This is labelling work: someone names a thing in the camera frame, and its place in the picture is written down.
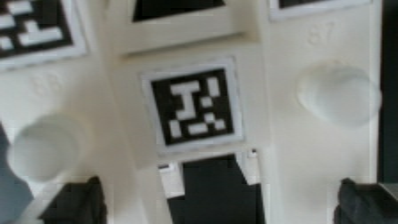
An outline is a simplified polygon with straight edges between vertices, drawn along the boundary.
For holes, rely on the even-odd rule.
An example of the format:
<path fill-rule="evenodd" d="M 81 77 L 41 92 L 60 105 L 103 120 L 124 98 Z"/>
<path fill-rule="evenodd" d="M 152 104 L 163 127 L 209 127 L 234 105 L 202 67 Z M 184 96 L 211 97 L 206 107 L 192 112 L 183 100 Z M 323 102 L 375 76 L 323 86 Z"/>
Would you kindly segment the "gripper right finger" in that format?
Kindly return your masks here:
<path fill-rule="evenodd" d="M 341 180 L 334 224 L 398 224 L 398 200 L 378 184 Z"/>

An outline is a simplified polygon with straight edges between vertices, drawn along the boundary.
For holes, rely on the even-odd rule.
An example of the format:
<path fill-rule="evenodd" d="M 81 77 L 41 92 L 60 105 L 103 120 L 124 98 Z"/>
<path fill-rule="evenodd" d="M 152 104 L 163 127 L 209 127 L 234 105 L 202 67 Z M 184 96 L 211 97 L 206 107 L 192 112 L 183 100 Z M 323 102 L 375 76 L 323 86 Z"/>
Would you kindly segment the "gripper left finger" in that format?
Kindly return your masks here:
<path fill-rule="evenodd" d="M 41 213 L 44 224 L 106 224 L 106 205 L 101 181 L 67 183 Z"/>

